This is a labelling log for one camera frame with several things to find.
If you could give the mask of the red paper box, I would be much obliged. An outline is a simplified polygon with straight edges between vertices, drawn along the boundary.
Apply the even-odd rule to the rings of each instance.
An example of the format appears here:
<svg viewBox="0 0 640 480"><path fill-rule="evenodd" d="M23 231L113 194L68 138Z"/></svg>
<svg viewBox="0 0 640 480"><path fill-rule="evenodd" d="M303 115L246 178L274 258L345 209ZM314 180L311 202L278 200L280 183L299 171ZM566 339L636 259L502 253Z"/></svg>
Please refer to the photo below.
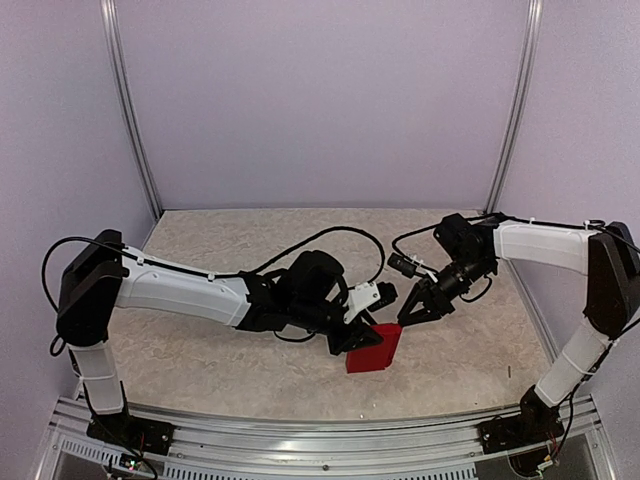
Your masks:
<svg viewBox="0 0 640 480"><path fill-rule="evenodd" d="M382 342L349 352L345 362L348 374L382 371L392 364L402 327L395 323L388 323L373 325L372 329L382 337Z"/></svg>

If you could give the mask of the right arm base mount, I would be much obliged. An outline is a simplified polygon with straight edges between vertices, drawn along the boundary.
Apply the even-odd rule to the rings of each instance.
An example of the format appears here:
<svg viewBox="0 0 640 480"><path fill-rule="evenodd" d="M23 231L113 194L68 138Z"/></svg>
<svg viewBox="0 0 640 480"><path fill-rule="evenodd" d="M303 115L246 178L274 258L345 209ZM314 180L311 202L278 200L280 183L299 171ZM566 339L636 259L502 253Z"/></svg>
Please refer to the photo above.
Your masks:
<svg viewBox="0 0 640 480"><path fill-rule="evenodd" d="M521 414L497 416L477 425L484 454L513 450L561 437L565 430L559 418L527 426Z"/></svg>

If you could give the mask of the left aluminium frame post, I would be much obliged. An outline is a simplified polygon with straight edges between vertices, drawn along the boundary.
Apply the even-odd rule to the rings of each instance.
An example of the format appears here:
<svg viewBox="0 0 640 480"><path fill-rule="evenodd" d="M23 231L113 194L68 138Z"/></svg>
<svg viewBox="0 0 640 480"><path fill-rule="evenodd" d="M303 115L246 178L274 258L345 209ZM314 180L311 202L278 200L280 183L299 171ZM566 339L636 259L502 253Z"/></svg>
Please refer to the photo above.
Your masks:
<svg viewBox="0 0 640 480"><path fill-rule="evenodd" d="M116 2L114 0L101 0L100 13L114 77L116 97L121 109L125 132L132 150L133 161L140 177L146 202L154 222L157 223L164 213L164 208L146 155L128 81Z"/></svg>

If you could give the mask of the aluminium frame post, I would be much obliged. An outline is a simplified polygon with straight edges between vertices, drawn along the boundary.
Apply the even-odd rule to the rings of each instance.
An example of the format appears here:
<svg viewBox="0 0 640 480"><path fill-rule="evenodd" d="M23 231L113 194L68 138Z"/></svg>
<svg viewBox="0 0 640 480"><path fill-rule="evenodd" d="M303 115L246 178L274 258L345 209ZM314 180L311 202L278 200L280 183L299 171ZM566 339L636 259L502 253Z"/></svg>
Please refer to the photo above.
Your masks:
<svg viewBox="0 0 640 480"><path fill-rule="evenodd" d="M543 15L543 0L530 0L525 22L524 37L517 68L516 82L512 96L506 130L501 142L497 165L492 177L484 213L498 209L511 166L518 134L524 116L531 77L534 71L536 50L539 41Z"/></svg>
<svg viewBox="0 0 640 480"><path fill-rule="evenodd" d="M116 2L114 0L101 0L100 13L114 77L116 97L121 109L125 132L132 150L133 161L140 177L146 202L154 222L157 223L164 213L164 208L146 155L128 81Z"/></svg>

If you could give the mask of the right aluminium frame post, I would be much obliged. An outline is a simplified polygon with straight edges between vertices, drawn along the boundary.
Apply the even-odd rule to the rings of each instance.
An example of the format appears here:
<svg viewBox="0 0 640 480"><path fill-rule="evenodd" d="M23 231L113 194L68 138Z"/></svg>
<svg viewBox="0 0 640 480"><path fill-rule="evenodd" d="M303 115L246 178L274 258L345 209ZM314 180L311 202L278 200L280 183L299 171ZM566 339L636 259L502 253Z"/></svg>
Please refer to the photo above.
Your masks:
<svg viewBox="0 0 640 480"><path fill-rule="evenodd" d="M498 209L511 166L518 134L524 116L531 77L534 71L536 50L539 41L543 15L543 0L530 0L525 22L524 37L517 68L516 82L512 96L506 130L501 142L497 165L492 177L484 213Z"/></svg>

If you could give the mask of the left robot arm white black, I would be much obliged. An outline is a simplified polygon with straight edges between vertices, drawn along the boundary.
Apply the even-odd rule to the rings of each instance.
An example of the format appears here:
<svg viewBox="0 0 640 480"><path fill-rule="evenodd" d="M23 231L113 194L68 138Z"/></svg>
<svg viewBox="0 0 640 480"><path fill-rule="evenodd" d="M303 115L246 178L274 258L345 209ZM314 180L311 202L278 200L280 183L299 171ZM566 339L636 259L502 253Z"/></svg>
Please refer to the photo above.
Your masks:
<svg viewBox="0 0 640 480"><path fill-rule="evenodd" d="M217 273L148 256L116 230L84 242L62 275L56 333L76 361L102 430L121 445L133 443L140 424L127 412L109 345L114 309L166 311L256 333L293 326L325 336L330 353L340 355L381 344L372 314L397 298L394 285L377 278L347 285L337 259L302 245L287 268Z"/></svg>

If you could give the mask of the front aluminium rail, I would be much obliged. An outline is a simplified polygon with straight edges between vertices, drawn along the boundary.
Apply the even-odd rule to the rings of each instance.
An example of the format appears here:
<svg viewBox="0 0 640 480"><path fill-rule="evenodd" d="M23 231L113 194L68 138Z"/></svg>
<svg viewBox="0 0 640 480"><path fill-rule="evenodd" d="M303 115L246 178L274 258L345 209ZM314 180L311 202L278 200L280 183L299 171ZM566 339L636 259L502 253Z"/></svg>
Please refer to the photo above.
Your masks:
<svg viewBox="0 0 640 480"><path fill-rule="evenodd" d="M523 479L510 457L483 452L477 425L516 406L435 417L351 421L267 420L200 414L131 403L131 413L175 426L166 456L145 453L159 479ZM88 478L116 470L120 447L86 436L84 399L61 397L27 479L62 478L63 460L81 460ZM621 479L589 397L574 400L569 437L543 479Z"/></svg>

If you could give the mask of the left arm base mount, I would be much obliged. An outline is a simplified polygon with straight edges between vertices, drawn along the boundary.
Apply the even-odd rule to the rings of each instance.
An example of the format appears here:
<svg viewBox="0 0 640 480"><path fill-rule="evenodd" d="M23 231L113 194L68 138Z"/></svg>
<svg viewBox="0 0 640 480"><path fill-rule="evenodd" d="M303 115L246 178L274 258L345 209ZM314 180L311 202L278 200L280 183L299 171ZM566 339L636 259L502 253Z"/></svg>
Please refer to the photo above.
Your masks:
<svg viewBox="0 0 640 480"><path fill-rule="evenodd" d="M94 416L87 428L90 438L130 450L166 456L175 426L168 422L122 415Z"/></svg>

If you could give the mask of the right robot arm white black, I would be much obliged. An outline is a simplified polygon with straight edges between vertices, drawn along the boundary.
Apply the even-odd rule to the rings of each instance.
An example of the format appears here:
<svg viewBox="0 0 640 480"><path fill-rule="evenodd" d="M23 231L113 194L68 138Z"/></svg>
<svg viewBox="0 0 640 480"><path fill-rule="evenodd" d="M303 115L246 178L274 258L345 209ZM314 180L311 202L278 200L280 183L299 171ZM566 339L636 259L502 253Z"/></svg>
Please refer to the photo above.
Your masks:
<svg viewBox="0 0 640 480"><path fill-rule="evenodd" d="M454 213L428 227L449 264L428 271L398 314L402 326L437 321L471 286L513 268L557 354L522 403L511 433L535 442L560 405L594 375L618 339L639 323L639 245L621 221L571 225L502 213Z"/></svg>

